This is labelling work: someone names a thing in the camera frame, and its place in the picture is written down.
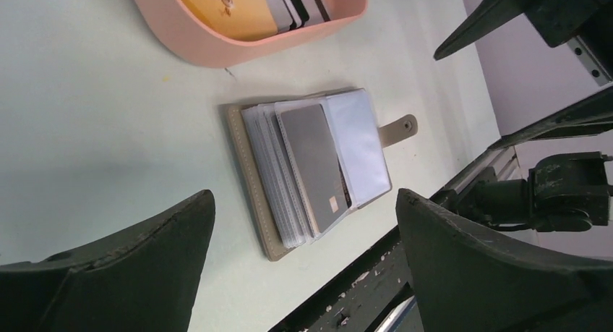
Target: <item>white table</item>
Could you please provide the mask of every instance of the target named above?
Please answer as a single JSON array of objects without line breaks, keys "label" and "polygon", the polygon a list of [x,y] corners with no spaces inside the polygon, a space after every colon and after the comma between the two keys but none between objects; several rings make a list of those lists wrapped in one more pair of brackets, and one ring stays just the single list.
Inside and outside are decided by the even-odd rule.
[{"label": "white table", "polygon": [[230,68],[166,50],[132,0],[0,0],[0,264],[104,237],[192,193],[217,220],[191,331],[267,331],[396,225],[395,192],[279,263],[263,255],[220,105],[366,88],[395,188],[429,196],[499,138],[474,47],[435,63],[462,0],[370,0],[323,41]]}]

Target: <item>pink container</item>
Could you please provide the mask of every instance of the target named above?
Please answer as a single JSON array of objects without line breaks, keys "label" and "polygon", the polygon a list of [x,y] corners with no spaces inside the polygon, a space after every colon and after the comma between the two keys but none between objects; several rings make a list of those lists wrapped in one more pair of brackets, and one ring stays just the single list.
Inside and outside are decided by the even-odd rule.
[{"label": "pink container", "polygon": [[184,60],[203,67],[226,68],[327,37],[366,11],[368,0],[327,0],[332,21],[303,27],[260,41],[236,41],[200,22],[182,0],[135,0],[158,39]]}]

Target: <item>wallet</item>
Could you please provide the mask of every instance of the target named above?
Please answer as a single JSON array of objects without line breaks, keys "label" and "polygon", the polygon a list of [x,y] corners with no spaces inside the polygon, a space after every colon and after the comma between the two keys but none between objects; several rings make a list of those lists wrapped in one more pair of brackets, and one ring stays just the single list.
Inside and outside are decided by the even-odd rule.
[{"label": "wallet", "polygon": [[232,105],[227,117],[271,261],[389,192],[382,148],[418,131],[412,115],[377,128],[365,90]]}]

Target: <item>card holder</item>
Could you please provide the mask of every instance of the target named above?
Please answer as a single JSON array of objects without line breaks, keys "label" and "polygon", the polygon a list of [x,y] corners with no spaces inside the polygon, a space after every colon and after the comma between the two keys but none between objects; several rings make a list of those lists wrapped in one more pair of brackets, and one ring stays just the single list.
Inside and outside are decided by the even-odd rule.
[{"label": "card holder", "polygon": [[[283,258],[292,249],[286,248],[279,234],[280,231],[278,231],[275,224],[275,218],[271,210],[273,205],[269,204],[266,198],[263,177],[257,170],[257,163],[254,157],[255,150],[249,141],[248,129],[241,114],[244,109],[253,108],[257,105],[230,105],[226,110],[226,116],[239,164],[247,183],[249,199],[254,211],[257,230],[262,240],[262,247],[267,258],[274,262]],[[382,145],[388,147],[414,136],[417,133],[417,129],[415,116],[406,115],[391,124],[380,127],[378,132]]]}]

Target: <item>yellow object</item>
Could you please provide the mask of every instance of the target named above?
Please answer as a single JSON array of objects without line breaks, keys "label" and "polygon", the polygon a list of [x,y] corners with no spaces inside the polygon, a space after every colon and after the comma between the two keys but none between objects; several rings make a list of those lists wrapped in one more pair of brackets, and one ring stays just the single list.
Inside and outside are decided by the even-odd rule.
[{"label": "yellow object", "polygon": [[182,0],[202,23],[240,41],[257,41],[277,34],[266,0]]}]

